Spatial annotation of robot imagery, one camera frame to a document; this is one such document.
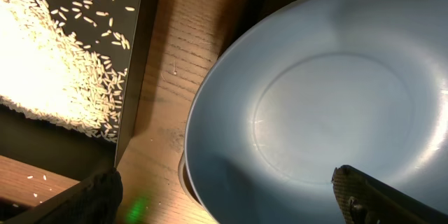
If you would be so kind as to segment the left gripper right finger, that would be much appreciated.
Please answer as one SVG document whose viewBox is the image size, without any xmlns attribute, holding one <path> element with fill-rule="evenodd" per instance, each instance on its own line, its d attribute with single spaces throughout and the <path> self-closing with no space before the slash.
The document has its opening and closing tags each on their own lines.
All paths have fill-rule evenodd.
<svg viewBox="0 0 448 224">
<path fill-rule="evenodd" d="M 446 223 L 447 214 L 385 183 L 343 165 L 332 174 L 332 189 L 346 223 Z"/>
</svg>

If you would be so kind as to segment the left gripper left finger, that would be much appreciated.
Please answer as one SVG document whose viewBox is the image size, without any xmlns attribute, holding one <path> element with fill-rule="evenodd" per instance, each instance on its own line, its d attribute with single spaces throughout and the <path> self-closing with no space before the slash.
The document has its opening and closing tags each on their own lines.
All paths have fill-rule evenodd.
<svg viewBox="0 0 448 224">
<path fill-rule="evenodd" d="M 3 202 L 3 222 L 10 224 L 114 224 L 123 200 L 120 173 L 111 168 L 60 194 L 27 208 Z"/>
</svg>

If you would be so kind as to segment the dark blue plate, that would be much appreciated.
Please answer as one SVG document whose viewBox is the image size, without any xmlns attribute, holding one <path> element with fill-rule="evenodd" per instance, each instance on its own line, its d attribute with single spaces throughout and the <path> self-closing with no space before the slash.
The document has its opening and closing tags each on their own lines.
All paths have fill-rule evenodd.
<svg viewBox="0 0 448 224">
<path fill-rule="evenodd" d="M 342 223 L 351 165 L 447 212 L 447 0 L 298 0 L 219 58 L 188 116 L 219 223 Z"/>
</svg>

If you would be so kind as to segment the pile of white rice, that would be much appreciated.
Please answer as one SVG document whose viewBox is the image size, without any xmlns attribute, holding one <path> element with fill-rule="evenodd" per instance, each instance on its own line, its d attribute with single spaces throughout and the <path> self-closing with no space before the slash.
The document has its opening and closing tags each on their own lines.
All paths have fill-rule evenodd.
<svg viewBox="0 0 448 224">
<path fill-rule="evenodd" d="M 1 104 L 118 141 L 139 0 L 1 0 Z"/>
</svg>

